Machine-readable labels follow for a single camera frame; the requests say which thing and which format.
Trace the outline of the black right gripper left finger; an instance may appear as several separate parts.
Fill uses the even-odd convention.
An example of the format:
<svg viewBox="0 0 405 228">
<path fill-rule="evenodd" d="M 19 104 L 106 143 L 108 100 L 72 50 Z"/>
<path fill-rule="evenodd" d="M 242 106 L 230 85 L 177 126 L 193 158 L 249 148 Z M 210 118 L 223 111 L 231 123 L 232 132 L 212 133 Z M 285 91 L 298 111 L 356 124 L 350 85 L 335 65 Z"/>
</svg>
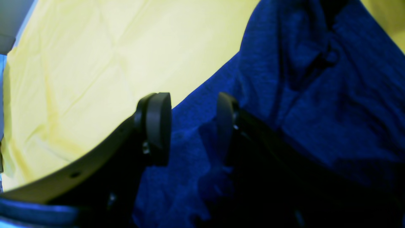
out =
<svg viewBox="0 0 405 228">
<path fill-rule="evenodd" d="M 152 93 L 98 146 L 70 165 L 1 194 L 1 227 L 134 228 L 143 171 L 166 166 L 171 96 Z"/>
</svg>

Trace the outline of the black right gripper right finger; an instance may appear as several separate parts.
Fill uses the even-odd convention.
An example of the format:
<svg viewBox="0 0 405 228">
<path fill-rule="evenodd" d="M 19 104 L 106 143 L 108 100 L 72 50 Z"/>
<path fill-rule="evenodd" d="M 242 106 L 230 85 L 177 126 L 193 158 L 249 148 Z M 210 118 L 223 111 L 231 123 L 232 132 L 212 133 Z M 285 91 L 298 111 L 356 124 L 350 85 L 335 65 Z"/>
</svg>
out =
<svg viewBox="0 0 405 228">
<path fill-rule="evenodd" d="M 233 169 L 242 224 L 269 228 L 402 228 L 396 192 L 346 179 L 296 152 L 262 121 L 221 92 L 218 151 Z"/>
</svg>

